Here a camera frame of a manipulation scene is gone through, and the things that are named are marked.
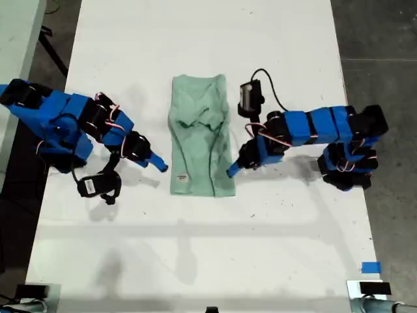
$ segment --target clothing tag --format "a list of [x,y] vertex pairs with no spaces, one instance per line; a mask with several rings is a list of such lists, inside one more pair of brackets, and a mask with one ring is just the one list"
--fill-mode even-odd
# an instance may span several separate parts
[[87,189],[88,194],[96,193],[96,189],[94,188],[94,183],[92,179],[88,179],[84,181],[84,183],[85,183],[85,188]]
[[181,183],[187,183],[188,182],[188,174],[177,175],[177,181],[180,181]]

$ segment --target blue painter's tape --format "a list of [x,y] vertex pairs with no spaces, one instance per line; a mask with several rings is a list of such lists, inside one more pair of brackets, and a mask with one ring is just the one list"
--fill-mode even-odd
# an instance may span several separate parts
[[285,112],[285,121],[291,135],[293,147],[304,145],[310,139],[310,127],[307,115],[302,111]]
[[314,143],[332,143],[338,138],[330,108],[316,109],[310,112],[315,131],[319,135]]
[[352,140],[352,131],[347,121],[346,106],[334,106],[331,108],[339,132],[339,140],[337,142],[349,142]]
[[362,262],[362,274],[380,274],[380,262]]

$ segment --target red wire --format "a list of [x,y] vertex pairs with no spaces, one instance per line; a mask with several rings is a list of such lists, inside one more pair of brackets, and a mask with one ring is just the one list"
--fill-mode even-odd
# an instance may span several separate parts
[[105,122],[105,123],[106,123],[106,125],[109,125],[109,126],[112,126],[112,127],[116,127],[116,128],[118,128],[118,129],[123,130],[123,132],[124,132],[124,138],[123,138],[123,142],[122,142],[122,147],[121,147],[121,149],[120,149],[120,156],[121,156],[122,158],[124,158],[124,155],[123,155],[123,148],[124,148],[124,142],[126,141],[126,131],[124,130],[124,128],[123,128],[122,126],[120,126],[120,125],[118,125],[118,124],[113,124],[113,123],[110,123],[110,122]]
[[38,145],[37,145],[37,147],[36,147],[36,154],[38,154],[39,147],[40,147],[40,145],[42,144],[42,142],[44,142],[44,140],[41,140],[41,141],[38,143]]
[[251,136],[251,138],[253,138],[253,134],[250,132],[250,130],[248,129],[248,127],[249,126],[251,126],[251,125],[257,125],[257,126],[260,126],[260,127],[263,127],[264,129],[266,129],[266,126],[265,125],[263,125],[263,124],[261,124],[261,123],[248,123],[248,124],[246,124],[245,125],[245,130],[246,130],[246,132],[249,134],[249,136]]
[[278,143],[280,143],[280,144],[282,144],[282,145],[286,145],[286,146],[288,146],[288,147],[292,147],[293,145],[292,144],[290,144],[289,142],[285,142],[285,141],[283,141],[283,140],[279,140],[279,139],[277,139],[277,138],[275,138],[275,137],[272,137],[272,136],[269,136],[269,135],[267,135],[267,134],[264,134],[263,132],[261,132],[261,131],[259,131],[258,132],[258,134],[260,134],[261,136],[264,136],[264,137],[266,137],[266,138],[268,138],[268,139],[270,139],[270,140],[273,140],[273,141],[275,141],[275,142],[278,142]]

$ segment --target gray concrete floor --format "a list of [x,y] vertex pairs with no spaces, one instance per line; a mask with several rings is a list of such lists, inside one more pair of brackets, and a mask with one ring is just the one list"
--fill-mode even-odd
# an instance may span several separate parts
[[[45,16],[44,25],[53,29],[51,43],[69,64],[81,1],[59,3],[60,11]],[[48,10],[55,6],[48,1]],[[349,104],[357,110],[380,104],[390,125],[377,144],[380,168],[366,191],[382,277],[391,282],[394,299],[417,304],[417,1],[332,0],[332,6]],[[64,77],[40,45],[29,79],[65,87]],[[16,281],[22,281],[24,273],[21,268]],[[0,280],[0,292],[5,288]]]

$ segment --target blue tape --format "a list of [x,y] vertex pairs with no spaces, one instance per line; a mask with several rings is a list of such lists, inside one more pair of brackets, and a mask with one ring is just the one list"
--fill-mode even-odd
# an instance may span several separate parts
[[316,109],[310,112],[311,120],[319,137],[314,143],[332,143],[338,138],[330,108]]
[[285,112],[285,122],[291,135],[293,147],[304,145],[310,139],[307,115],[302,111]]
[[362,274],[380,274],[380,262],[362,262]]

